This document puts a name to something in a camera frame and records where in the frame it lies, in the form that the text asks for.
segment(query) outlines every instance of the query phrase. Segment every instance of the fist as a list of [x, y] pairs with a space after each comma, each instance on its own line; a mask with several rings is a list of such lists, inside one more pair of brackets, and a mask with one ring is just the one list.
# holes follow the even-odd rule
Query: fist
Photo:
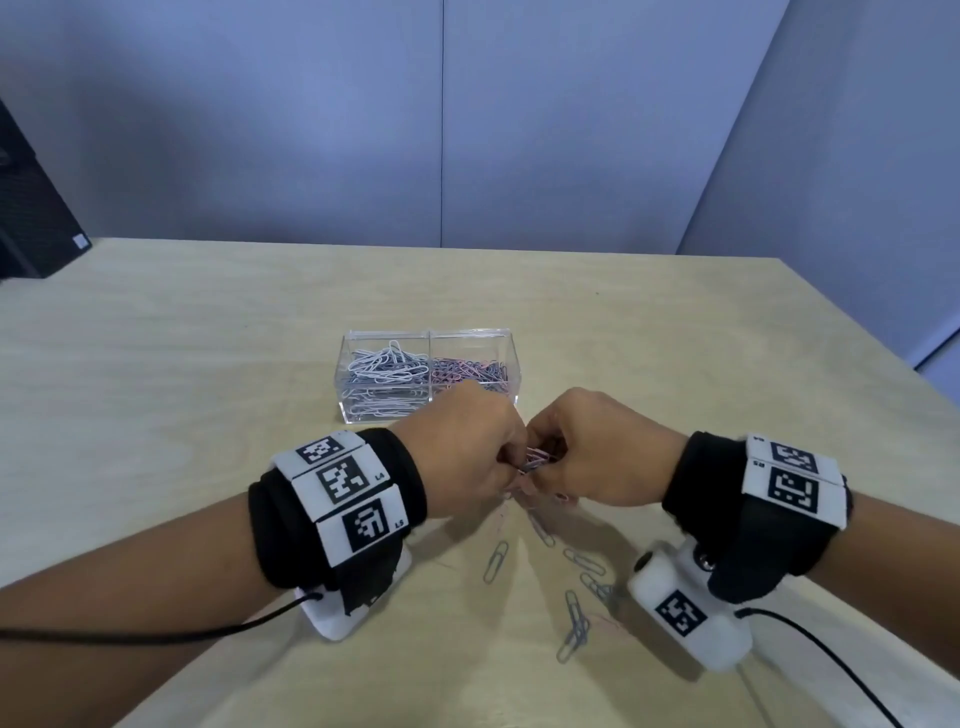
[[517, 478], [527, 432], [505, 395], [465, 381], [391, 427], [410, 452], [429, 518], [455, 516]]
[[527, 425], [529, 446], [559, 459], [521, 487], [608, 505], [659, 502], [686, 440], [602, 392], [570, 389]]

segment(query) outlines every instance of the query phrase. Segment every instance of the person's left hand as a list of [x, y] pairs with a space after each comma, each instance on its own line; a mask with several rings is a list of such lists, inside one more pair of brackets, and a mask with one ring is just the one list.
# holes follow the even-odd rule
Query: person's left hand
[[527, 431], [514, 406], [475, 381], [451, 387], [391, 430], [417, 464], [433, 519], [500, 494], [526, 460]]

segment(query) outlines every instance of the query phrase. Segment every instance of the black cable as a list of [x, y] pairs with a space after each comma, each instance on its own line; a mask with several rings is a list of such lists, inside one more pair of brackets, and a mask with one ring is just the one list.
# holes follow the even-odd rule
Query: black cable
[[324, 595], [311, 592], [299, 599], [294, 599], [279, 609], [257, 619], [245, 621], [243, 624], [231, 624], [226, 627], [201, 629], [195, 632], [85, 632], [72, 629], [31, 629], [27, 627], [0, 627], [0, 641], [23, 643], [56, 643], [56, 644], [106, 644], [114, 646], [149, 646], [159, 644], [187, 644], [201, 643], [208, 640], [219, 640], [248, 629], [266, 624], [271, 619], [289, 612], [300, 606], [304, 601], [319, 601]]
[[861, 680], [857, 676], [857, 674], [850, 669], [847, 663], [845, 663], [843, 660], [837, 657], [837, 654], [832, 649], [830, 649], [825, 644], [823, 644], [820, 641], [820, 639], [817, 638], [812, 632], [810, 632], [804, 627], [801, 627], [793, 619], [788, 619], [783, 615], [779, 615], [776, 612], [771, 612], [767, 609], [757, 609], [756, 607], [744, 607], [743, 609], [736, 610], [734, 614], [741, 619], [743, 619], [744, 617], [749, 617], [750, 615], [762, 615], [764, 617], [769, 617], [770, 619], [776, 619], [777, 621], [781, 621], [784, 624], [787, 624], [793, 627], [795, 630], [800, 632], [800, 634], [802, 634], [804, 637], [806, 637], [808, 640], [810, 640], [811, 642], [816, 644], [818, 647], [820, 647], [820, 649], [826, 652], [827, 656], [830, 657], [830, 659], [833, 662], [839, 665], [840, 668], [850, 676], [850, 679], [853, 680], [853, 682], [856, 683], [857, 687], [863, 691], [863, 694], [865, 694], [867, 697], [870, 698], [871, 702], [873, 702], [873, 704], [877, 706], [880, 712], [883, 713], [884, 716], [886, 716], [887, 720], [889, 720], [894, 726], [896, 726], [896, 728], [903, 728], [903, 724], [899, 720], [897, 720], [890, 711], [887, 710], [887, 707], [880, 702], [880, 699], [876, 697], [876, 695], [874, 695], [874, 692], [867, 687], [866, 683], [864, 683], [863, 680]]

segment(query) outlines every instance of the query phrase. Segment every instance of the table surface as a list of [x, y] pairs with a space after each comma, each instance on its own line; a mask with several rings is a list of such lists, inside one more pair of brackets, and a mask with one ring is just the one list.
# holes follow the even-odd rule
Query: table surface
[[[960, 522], [960, 412], [775, 260], [105, 239], [52, 279], [0, 285], [0, 583], [237, 493], [337, 427], [348, 329], [474, 327], [513, 330], [525, 419], [567, 387], [600, 389], [679, 430], [833, 454], [855, 487]], [[124, 724], [885, 724], [778, 625], [755, 625], [736, 671], [700, 674], [629, 605], [626, 627], [604, 619], [564, 544], [623, 578], [639, 550], [680, 540], [659, 507], [544, 517], [553, 548], [511, 502], [429, 523], [345, 642], [277, 619]], [[561, 665], [568, 589], [595, 626]], [[805, 580], [771, 598], [905, 723], [951, 724], [955, 685], [905, 645]]]

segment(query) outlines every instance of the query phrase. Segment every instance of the clear plastic box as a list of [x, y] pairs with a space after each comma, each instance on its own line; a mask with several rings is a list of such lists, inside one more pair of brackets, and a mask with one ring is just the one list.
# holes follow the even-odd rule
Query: clear plastic box
[[397, 420], [463, 379], [516, 404], [520, 363], [508, 328], [349, 331], [333, 383], [344, 422], [353, 425]]

